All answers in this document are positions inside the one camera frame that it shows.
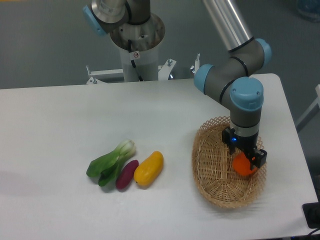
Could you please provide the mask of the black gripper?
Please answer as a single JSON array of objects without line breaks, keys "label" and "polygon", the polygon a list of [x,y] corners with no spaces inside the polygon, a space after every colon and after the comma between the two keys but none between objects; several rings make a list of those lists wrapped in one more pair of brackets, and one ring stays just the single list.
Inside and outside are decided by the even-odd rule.
[{"label": "black gripper", "polygon": [[230,155],[236,152],[236,148],[248,154],[250,170],[260,169],[266,163],[268,153],[264,149],[257,149],[258,132],[251,136],[240,136],[234,128],[226,127],[221,133],[221,140],[227,145]]}]

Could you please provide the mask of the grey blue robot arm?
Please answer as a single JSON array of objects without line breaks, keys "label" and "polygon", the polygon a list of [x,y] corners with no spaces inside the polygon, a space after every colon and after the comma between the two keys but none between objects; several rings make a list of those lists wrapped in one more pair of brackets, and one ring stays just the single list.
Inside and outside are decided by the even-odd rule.
[{"label": "grey blue robot arm", "polygon": [[[251,169],[260,168],[267,158],[256,144],[264,87],[252,74],[270,61],[271,47],[253,37],[232,0],[206,0],[204,5],[230,56],[220,66],[196,63],[194,85],[230,111],[230,125],[222,131],[229,152],[242,151]],[[109,34],[123,51],[126,82],[159,79],[157,57],[148,59],[146,54],[163,41],[165,27],[151,13],[148,0],[93,0],[82,11],[98,35]]]}]

